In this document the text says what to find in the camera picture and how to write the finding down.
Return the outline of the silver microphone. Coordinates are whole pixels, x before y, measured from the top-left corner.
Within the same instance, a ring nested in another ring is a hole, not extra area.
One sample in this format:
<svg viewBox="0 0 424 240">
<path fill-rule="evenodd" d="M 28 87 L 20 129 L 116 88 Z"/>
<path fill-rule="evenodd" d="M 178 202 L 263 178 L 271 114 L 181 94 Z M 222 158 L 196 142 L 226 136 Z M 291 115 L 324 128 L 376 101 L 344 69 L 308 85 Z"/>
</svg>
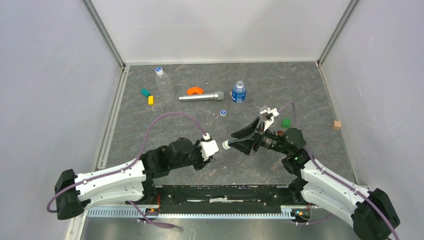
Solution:
<svg viewBox="0 0 424 240">
<path fill-rule="evenodd" d="M 223 91 L 203 94 L 192 94 L 179 96 L 178 100 L 181 102 L 195 102 L 195 101 L 222 101 L 225 99 Z"/>
</svg>

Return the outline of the white cap of bottle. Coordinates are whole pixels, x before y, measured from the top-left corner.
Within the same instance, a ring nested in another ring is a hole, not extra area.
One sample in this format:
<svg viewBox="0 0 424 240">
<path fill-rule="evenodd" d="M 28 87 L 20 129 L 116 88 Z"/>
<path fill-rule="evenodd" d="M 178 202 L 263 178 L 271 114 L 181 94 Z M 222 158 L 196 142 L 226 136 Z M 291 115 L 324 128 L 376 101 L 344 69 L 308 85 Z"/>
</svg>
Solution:
<svg viewBox="0 0 424 240">
<path fill-rule="evenodd" d="M 225 150 L 229 150 L 231 147 L 229 146 L 229 143 L 230 143 L 230 141 L 229 140 L 225 140 L 225 141 L 223 141 L 222 142 L 222 147 L 225 149 Z"/>
</svg>

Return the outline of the teal rectangular block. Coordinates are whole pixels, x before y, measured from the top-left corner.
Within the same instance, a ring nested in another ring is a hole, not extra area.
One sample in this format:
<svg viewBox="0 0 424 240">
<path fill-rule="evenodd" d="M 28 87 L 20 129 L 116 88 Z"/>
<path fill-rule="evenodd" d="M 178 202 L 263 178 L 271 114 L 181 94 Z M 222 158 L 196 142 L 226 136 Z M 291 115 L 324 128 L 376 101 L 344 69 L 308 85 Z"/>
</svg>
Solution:
<svg viewBox="0 0 424 240">
<path fill-rule="evenodd" d="M 151 96 L 151 93 L 145 88 L 142 88 L 140 92 L 147 98 Z"/>
</svg>

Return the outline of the yellow rectangular block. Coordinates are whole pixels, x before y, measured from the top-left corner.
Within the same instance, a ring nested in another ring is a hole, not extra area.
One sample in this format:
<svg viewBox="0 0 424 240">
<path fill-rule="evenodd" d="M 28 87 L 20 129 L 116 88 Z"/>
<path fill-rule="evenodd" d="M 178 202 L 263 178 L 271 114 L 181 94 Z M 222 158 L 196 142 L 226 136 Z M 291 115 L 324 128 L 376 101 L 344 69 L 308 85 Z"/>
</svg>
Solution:
<svg viewBox="0 0 424 240">
<path fill-rule="evenodd" d="M 148 96 L 148 105 L 153 106 L 154 103 L 155 103 L 154 96 L 152 95 Z"/>
</svg>

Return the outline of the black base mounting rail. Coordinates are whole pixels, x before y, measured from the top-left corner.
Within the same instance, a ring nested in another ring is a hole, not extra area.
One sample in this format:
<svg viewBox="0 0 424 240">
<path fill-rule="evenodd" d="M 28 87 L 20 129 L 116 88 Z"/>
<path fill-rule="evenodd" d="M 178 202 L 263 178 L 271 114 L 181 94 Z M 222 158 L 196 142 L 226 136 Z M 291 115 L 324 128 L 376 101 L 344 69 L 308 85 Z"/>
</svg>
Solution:
<svg viewBox="0 0 424 240">
<path fill-rule="evenodd" d="M 157 205 L 162 214 L 277 214 L 282 206 L 307 208 L 287 185 L 162 185 L 137 205 Z"/>
</svg>

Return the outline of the blue-white Pocari bottle cap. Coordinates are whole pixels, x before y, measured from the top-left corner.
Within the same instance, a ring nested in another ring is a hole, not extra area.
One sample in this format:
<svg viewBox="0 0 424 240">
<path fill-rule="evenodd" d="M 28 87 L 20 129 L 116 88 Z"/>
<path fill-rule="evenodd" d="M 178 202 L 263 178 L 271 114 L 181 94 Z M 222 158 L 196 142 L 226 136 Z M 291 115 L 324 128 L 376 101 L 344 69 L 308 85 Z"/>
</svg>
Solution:
<svg viewBox="0 0 424 240">
<path fill-rule="evenodd" d="M 220 116 L 221 116 L 221 117 L 225 117 L 225 116 L 227 115 L 227 111 L 226 111 L 226 110 L 224 110 L 224 109 L 222 109 L 222 110 L 219 112 L 219 114 L 220 114 Z"/>
</svg>

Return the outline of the green toy brick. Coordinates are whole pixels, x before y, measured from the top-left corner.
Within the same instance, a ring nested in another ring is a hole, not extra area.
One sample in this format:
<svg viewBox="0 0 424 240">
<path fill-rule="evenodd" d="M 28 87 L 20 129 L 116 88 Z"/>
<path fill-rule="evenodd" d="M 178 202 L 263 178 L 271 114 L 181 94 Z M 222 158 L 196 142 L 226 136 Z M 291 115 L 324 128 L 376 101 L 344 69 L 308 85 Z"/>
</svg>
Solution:
<svg viewBox="0 0 424 240">
<path fill-rule="evenodd" d="M 281 127 L 283 129 L 288 129 L 291 127 L 292 121 L 290 118 L 284 118 L 281 122 Z"/>
</svg>

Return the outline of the blue labelled Pocari bottle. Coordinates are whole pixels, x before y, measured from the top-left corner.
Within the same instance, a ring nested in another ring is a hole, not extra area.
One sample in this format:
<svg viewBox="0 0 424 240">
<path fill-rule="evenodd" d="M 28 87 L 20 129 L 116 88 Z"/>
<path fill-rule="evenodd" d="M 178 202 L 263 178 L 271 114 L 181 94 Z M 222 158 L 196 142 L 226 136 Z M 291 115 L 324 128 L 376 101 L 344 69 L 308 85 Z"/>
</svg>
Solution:
<svg viewBox="0 0 424 240">
<path fill-rule="evenodd" d="M 231 99 L 234 103 L 243 103 L 246 99 L 246 86 L 242 80 L 238 80 L 232 88 Z"/>
</svg>

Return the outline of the clear bottle with blue-white cap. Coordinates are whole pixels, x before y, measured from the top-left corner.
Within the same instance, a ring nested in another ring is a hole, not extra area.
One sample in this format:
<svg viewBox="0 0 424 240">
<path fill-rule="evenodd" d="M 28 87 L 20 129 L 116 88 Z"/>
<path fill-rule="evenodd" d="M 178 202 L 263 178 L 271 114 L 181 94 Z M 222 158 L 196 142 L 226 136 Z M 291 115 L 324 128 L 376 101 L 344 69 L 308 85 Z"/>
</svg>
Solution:
<svg viewBox="0 0 424 240">
<path fill-rule="evenodd" d="M 171 79 L 167 73 L 164 72 L 162 67 L 155 69 L 155 80 L 160 90 L 161 96 L 165 101 L 171 101 L 174 99 L 174 90 L 171 83 Z"/>
</svg>

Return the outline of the orange curved pipe piece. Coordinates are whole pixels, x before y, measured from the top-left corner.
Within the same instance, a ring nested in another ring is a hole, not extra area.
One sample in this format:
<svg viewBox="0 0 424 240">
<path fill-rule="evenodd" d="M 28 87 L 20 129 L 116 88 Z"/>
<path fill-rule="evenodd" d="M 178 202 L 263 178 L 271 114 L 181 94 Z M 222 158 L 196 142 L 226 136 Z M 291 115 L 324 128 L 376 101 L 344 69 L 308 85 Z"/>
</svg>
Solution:
<svg viewBox="0 0 424 240">
<path fill-rule="evenodd" d="M 188 95 L 200 95 L 204 93 L 204 90 L 200 87 L 191 87 L 186 91 L 186 93 Z"/>
</svg>

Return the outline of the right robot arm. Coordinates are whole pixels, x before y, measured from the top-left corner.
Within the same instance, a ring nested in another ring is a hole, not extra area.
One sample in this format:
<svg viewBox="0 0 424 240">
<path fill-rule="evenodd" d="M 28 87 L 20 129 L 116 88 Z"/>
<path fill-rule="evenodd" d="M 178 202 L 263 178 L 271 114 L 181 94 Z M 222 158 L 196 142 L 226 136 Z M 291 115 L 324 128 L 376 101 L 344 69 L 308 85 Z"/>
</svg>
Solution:
<svg viewBox="0 0 424 240">
<path fill-rule="evenodd" d="M 306 149 L 303 133 L 298 128 L 272 132 L 270 121 L 257 117 L 248 126 L 231 134 L 223 142 L 225 149 L 246 155 L 265 148 L 285 155 L 282 164 L 296 176 L 290 184 L 289 199 L 319 206 L 350 225 L 361 240 L 388 240 L 400 237 L 396 228 L 401 221 L 388 194 L 353 183 L 329 168 Z"/>
</svg>

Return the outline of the brown cube near right wall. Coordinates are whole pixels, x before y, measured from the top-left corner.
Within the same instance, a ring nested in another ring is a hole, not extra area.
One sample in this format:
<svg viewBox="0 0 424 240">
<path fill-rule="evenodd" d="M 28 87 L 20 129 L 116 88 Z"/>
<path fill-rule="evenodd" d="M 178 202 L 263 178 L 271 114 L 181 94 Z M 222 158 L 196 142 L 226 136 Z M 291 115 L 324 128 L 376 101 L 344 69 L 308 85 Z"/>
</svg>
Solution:
<svg viewBox="0 0 424 240">
<path fill-rule="evenodd" d="M 339 129 L 341 129 L 341 128 L 342 128 L 342 122 L 341 122 L 341 121 L 337 121 L 337 120 L 335 120 L 335 121 L 333 121 L 333 122 L 332 122 L 331 127 L 332 127 L 332 129 L 334 129 L 334 130 L 339 130 Z"/>
</svg>

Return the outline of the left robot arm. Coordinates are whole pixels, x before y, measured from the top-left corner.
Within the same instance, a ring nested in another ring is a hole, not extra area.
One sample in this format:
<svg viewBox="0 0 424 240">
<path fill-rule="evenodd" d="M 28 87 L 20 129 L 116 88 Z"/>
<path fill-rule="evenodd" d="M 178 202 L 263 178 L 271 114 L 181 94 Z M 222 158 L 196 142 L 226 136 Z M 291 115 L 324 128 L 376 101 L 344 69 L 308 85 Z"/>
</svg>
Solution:
<svg viewBox="0 0 424 240">
<path fill-rule="evenodd" d="M 189 166 L 199 171 L 218 151 L 213 139 L 202 138 L 192 143 L 181 137 L 114 167 L 88 173 L 67 169 L 54 186 L 56 217 L 68 220 L 91 208 L 118 202 L 151 204 L 158 195 L 154 179 Z"/>
</svg>

